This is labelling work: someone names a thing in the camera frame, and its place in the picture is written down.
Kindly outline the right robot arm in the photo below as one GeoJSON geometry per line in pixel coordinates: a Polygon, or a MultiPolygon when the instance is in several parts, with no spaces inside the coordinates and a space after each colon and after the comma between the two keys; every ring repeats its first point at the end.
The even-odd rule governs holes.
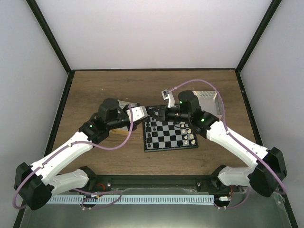
{"type": "Polygon", "coordinates": [[[268,149],[229,129],[223,119],[202,110],[199,99],[191,90],[180,92],[178,100],[179,105],[158,105],[147,108],[147,112],[158,121],[187,123],[196,135],[224,147],[247,165],[244,168],[223,166],[211,179],[214,190],[223,191],[228,185],[246,186],[270,197],[283,186],[287,170],[283,153],[278,148],[268,149]]]}

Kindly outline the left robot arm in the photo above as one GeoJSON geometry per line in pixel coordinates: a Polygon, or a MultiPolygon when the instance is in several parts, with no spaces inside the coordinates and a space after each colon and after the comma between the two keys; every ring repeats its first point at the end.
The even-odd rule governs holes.
{"type": "Polygon", "coordinates": [[[37,210],[43,207],[53,195],[62,190],[53,181],[62,169],[85,152],[99,147],[99,143],[109,136],[112,129],[127,126],[129,132],[132,132],[133,122],[130,104],[121,108],[118,100],[105,99],[98,111],[67,142],[39,161],[31,165],[23,162],[16,168],[13,207],[19,209],[15,199],[17,196],[21,196],[25,202],[21,209],[29,207],[37,210]]]}

